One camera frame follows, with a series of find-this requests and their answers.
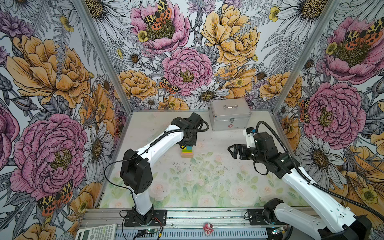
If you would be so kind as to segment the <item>natural wood block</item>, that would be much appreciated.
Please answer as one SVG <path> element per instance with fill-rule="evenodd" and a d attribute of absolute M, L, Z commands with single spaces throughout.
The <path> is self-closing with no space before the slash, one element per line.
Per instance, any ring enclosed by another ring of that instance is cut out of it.
<path fill-rule="evenodd" d="M 188 159 L 191 159 L 194 157 L 194 154 L 193 153 L 181 153 L 181 157 L 182 158 L 188 158 Z"/>

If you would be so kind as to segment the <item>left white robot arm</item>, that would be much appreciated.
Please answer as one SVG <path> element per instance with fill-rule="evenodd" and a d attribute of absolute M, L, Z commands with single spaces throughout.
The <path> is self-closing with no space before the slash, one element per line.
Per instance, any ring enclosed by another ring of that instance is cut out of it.
<path fill-rule="evenodd" d="M 192 113 L 188 118 L 177 117 L 153 141 L 137 150 L 128 149 L 124 153 L 120 177 L 131 191 L 134 207 L 134 221 L 142 226 L 149 225 L 154 217 L 149 188 L 153 182 L 153 167 L 174 145 L 181 149 L 197 144 L 197 133 L 209 130 L 203 118 Z"/>

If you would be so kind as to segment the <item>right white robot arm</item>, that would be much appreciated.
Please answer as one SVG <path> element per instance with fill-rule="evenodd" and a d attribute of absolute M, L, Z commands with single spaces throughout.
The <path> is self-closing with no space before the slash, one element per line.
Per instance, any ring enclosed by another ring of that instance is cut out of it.
<path fill-rule="evenodd" d="M 348 207 L 342 206 L 330 193 L 316 187 L 316 183 L 287 153 L 279 152 L 274 140 L 276 133 L 257 132 L 254 128 L 244 130 L 247 143 L 234 144 L 228 151 L 234 159 L 249 160 L 263 164 L 268 173 L 274 174 L 294 189 L 318 214 L 313 217 L 290 207 L 274 198 L 264 205 L 264 221 L 269 225 L 288 224 L 315 240 L 367 240 L 372 223 L 367 216 L 357 216 Z"/>

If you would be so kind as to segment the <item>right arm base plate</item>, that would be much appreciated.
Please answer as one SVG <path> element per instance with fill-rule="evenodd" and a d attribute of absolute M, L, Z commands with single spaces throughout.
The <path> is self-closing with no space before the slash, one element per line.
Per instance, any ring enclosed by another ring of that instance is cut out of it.
<path fill-rule="evenodd" d="M 243 218 L 249 221 L 251 226 L 286 226 L 286 223 L 278 220 L 267 220 L 264 209 L 248 209 Z"/>

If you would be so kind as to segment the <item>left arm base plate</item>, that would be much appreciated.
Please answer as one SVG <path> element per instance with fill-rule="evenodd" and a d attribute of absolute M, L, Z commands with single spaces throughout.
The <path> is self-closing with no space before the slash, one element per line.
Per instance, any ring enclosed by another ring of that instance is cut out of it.
<path fill-rule="evenodd" d="M 124 217 L 124 227 L 165 227 L 167 210 L 150 210 L 145 215 L 140 215 L 136 210 L 128 210 Z"/>

